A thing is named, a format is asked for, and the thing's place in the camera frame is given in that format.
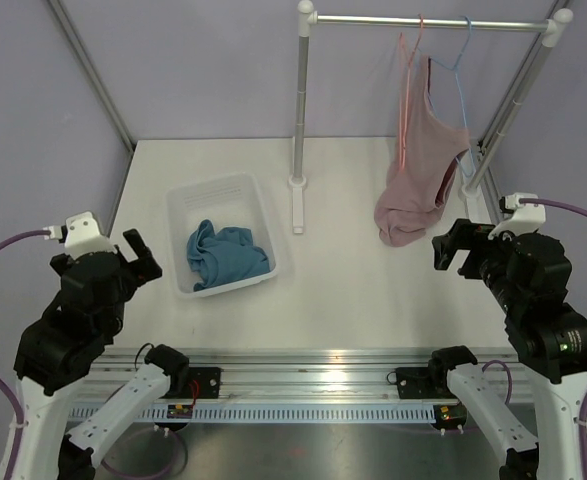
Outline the blue tank top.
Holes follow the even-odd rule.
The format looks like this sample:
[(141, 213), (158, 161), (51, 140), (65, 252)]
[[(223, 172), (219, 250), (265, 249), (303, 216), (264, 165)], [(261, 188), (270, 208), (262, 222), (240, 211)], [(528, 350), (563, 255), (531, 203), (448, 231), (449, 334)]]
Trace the blue tank top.
[(224, 227), (216, 231), (211, 220), (203, 220), (187, 241), (189, 268), (200, 279), (195, 292), (265, 275), (271, 271), (266, 252), (254, 243), (252, 231)]

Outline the pink wire hanger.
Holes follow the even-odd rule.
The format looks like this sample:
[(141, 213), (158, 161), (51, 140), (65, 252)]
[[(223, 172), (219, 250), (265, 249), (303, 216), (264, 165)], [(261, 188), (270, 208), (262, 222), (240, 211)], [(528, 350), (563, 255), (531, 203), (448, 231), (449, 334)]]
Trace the pink wire hanger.
[(399, 171), (402, 172), (406, 165), (406, 154), (407, 154), (407, 135), (408, 135), (408, 124), (409, 124), (409, 106), (410, 106), (410, 90), (411, 90), (411, 71), (414, 63), (414, 59), (422, 39), (424, 31), (424, 17), (422, 14), (418, 15), (419, 19), (419, 33), (417, 40), (415, 41), (413, 48), (408, 49), (406, 43), (406, 36), (401, 33), (398, 38), (398, 47), (401, 54), (400, 59), (403, 61), (403, 67), (401, 72), (401, 90), (400, 90), (400, 109), (399, 109), (399, 150), (398, 150), (398, 165)]

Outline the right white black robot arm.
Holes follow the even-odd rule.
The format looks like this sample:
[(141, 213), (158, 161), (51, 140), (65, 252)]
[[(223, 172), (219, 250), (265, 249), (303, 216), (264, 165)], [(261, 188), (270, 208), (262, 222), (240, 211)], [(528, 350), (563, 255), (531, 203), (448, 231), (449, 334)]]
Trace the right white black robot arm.
[(587, 319), (566, 302), (572, 265), (562, 244), (529, 232), (494, 235), (490, 224), (458, 219), (433, 238), (434, 266), (480, 280), (505, 314), (505, 332), (533, 396), (537, 431), (516, 419), (488, 385), (466, 346), (435, 350), (424, 367), (387, 377), (403, 399), (457, 400), (462, 414), (440, 413), (442, 432), (462, 431), (472, 417), (491, 445), (502, 479), (587, 479)]

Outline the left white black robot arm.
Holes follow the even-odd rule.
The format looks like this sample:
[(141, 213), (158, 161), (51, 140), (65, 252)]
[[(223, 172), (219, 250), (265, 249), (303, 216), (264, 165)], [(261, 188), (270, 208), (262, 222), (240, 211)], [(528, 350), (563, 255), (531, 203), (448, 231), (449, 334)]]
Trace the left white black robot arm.
[(77, 226), (53, 236), (64, 253), (50, 265), (60, 288), (41, 317), (22, 333), (14, 363), (14, 419), (0, 463), (0, 479), (92, 479), (109, 450), (144, 409), (163, 397), (200, 395), (186, 355), (167, 345), (151, 348), (131, 380), (79, 426), (67, 419), (90, 368), (122, 330), (124, 306), (162, 269), (135, 229), (123, 235), (136, 254), (89, 228), (85, 251), (75, 253)]

